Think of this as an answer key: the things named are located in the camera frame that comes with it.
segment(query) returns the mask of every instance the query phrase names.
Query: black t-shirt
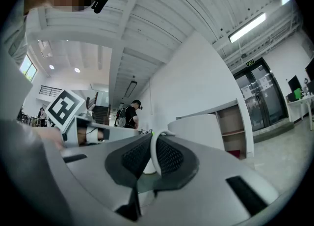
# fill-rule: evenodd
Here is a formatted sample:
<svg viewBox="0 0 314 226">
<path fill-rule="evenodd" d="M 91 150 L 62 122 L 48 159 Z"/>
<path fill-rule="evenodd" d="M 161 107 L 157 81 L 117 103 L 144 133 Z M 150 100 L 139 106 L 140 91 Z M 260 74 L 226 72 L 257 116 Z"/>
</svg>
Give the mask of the black t-shirt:
<svg viewBox="0 0 314 226">
<path fill-rule="evenodd" d="M 137 116 L 135 108 L 132 106 L 128 106 L 126 108 L 126 127 L 135 128 L 135 122 L 133 120 L 134 116 Z"/>
</svg>

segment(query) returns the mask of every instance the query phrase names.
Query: window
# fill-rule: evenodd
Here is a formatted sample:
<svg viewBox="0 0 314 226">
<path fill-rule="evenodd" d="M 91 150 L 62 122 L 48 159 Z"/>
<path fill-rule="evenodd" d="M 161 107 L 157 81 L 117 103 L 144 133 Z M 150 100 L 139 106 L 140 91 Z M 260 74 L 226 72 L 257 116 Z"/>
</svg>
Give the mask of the window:
<svg viewBox="0 0 314 226">
<path fill-rule="evenodd" d="M 26 76 L 29 81 L 32 81 L 33 77 L 35 76 L 37 69 L 30 61 L 28 55 L 25 56 L 24 61 L 20 67 L 20 71 Z"/>
</svg>

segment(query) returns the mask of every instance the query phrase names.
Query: exit sign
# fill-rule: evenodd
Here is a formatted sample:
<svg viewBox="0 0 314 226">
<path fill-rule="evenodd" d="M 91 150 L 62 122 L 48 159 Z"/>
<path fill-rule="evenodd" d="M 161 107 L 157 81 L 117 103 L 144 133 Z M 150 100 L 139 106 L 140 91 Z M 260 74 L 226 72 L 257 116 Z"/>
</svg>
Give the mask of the exit sign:
<svg viewBox="0 0 314 226">
<path fill-rule="evenodd" d="M 248 62 L 246 63 L 246 65 L 247 65 L 247 66 L 250 66 L 250 65 L 252 65 L 253 63 L 255 63 L 255 62 L 254 62 L 254 60 L 252 59 L 252 60 L 248 61 Z"/>
</svg>

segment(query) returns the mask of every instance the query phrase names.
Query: white desk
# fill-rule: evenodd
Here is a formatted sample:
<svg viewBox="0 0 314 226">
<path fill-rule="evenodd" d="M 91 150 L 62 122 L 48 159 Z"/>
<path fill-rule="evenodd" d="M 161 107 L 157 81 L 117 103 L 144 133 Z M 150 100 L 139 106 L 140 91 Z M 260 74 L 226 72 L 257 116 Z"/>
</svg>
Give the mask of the white desk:
<svg viewBox="0 0 314 226">
<path fill-rule="evenodd" d="M 300 105 L 300 114 L 301 114 L 301 119 L 303 120 L 302 104 L 306 103 L 306 105 L 308 106 L 309 117 L 310 117 L 310 130 L 312 131 L 313 130 L 312 112 L 311 112 L 311 102 L 312 102 L 312 100 L 314 100 L 314 95 L 311 95 L 311 96 L 308 95 L 308 96 L 305 96 L 303 99 L 300 99 L 300 100 L 288 103 L 287 106 L 288 106 L 290 122 L 293 122 L 292 121 L 292 115 L 291 115 L 291 106 Z"/>
</svg>

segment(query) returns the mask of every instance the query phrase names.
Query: glass door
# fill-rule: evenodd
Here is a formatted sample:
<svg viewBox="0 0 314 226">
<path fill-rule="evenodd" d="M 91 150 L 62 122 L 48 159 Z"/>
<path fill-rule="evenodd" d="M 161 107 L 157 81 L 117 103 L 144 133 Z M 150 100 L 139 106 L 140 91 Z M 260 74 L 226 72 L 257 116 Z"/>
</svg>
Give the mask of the glass door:
<svg viewBox="0 0 314 226">
<path fill-rule="evenodd" d="M 263 59 L 235 75 L 245 100 L 253 131 L 288 116 L 276 80 Z"/>
</svg>

